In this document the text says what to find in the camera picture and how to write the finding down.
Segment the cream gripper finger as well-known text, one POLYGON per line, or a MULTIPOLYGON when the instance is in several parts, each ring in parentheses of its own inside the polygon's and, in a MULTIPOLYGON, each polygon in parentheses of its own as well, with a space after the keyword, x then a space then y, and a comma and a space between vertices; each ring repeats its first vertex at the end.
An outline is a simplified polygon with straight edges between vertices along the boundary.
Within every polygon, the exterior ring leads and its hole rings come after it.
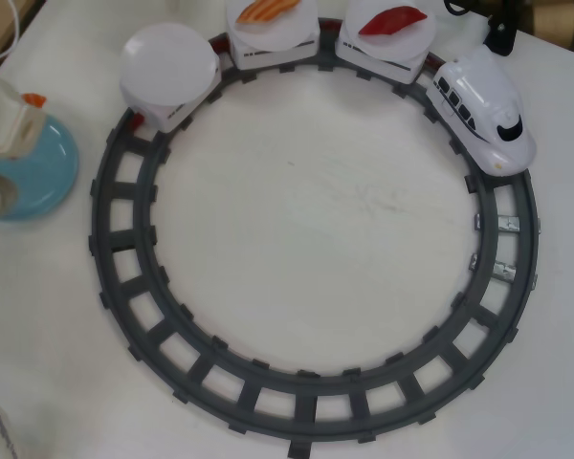
POLYGON ((34 148, 44 126, 44 111, 23 103, 12 129, 10 157, 27 156, 34 148))

